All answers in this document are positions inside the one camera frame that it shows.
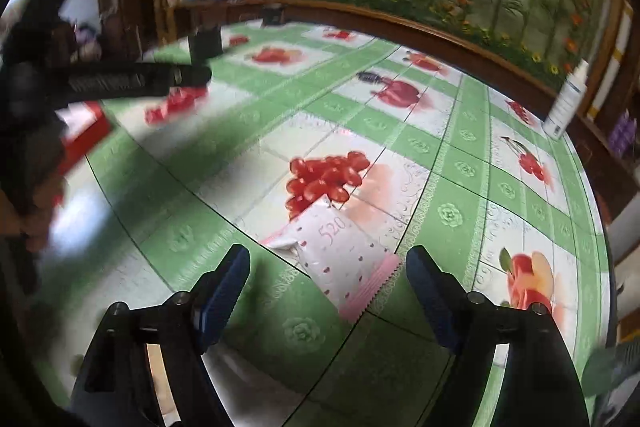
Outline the red gift box tray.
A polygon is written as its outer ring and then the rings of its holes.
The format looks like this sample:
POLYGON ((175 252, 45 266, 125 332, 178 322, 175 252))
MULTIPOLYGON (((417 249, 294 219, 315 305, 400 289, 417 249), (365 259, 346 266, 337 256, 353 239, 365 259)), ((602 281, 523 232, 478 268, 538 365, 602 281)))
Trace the red gift box tray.
POLYGON ((65 124, 62 143, 65 156, 58 171, 65 176, 113 130, 98 102, 70 104, 56 111, 65 124))

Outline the purple bottles on shelf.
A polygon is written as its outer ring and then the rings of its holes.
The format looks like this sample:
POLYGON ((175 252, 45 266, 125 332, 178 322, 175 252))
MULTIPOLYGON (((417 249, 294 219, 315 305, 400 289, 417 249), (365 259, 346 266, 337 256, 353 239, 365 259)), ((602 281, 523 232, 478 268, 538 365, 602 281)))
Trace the purple bottles on shelf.
POLYGON ((614 156, 621 158, 625 154, 629 145, 634 142, 636 130, 637 119, 626 109, 608 136, 608 147, 614 156))

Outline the white spray bottle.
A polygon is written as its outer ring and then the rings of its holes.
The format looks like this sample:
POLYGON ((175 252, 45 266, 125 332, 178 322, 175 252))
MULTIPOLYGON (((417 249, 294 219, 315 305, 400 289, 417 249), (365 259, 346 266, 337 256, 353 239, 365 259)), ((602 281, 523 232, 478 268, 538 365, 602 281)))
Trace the white spray bottle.
POLYGON ((542 130, 550 139, 560 139, 575 116, 587 90, 589 63, 581 60, 567 75, 560 93, 542 125, 542 130))

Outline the white pink dotted packet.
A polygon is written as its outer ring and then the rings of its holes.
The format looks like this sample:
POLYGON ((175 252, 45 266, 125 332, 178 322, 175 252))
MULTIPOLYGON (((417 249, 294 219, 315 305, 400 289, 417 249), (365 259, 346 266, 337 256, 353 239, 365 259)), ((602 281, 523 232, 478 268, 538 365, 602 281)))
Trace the white pink dotted packet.
POLYGON ((398 269, 405 229, 360 199, 338 209, 323 196, 260 243, 296 261, 341 319, 355 323, 398 269))

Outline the black cup on table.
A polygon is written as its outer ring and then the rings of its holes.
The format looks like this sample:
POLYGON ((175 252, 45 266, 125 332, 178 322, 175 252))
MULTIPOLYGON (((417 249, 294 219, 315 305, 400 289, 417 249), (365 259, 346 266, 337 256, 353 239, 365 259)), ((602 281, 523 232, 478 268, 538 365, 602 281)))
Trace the black cup on table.
POLYGON ((191 63, 194 65, 206 64, 224 54, 221 28, 218 25, 198 29, 189 36, 188 43, 191 63))

